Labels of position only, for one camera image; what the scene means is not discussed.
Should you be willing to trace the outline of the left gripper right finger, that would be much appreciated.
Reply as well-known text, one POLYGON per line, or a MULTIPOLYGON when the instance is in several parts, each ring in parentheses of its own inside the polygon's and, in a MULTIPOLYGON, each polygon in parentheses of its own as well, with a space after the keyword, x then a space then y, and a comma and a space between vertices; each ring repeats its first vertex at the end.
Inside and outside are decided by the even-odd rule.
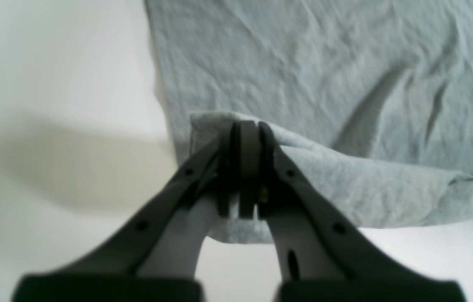
POLYGON ((278 252, 278 302, 466 300, 457 282, 424 277, 383 253, 317 192, 266 123, 258 131, 265 182, 258 210, 278 252))

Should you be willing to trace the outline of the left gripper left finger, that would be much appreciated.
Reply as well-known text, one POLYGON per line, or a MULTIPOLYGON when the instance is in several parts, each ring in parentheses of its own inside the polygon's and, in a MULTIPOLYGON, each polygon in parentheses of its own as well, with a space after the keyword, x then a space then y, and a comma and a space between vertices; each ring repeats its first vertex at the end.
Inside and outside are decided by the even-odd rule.
POLYGON ((194 153, 121 229, 79 260, 24 276, 14 302, 203 302, 194 279, 210 229, 238 214, 252 219, 260 184, 260 132, 234 122, 194 153))

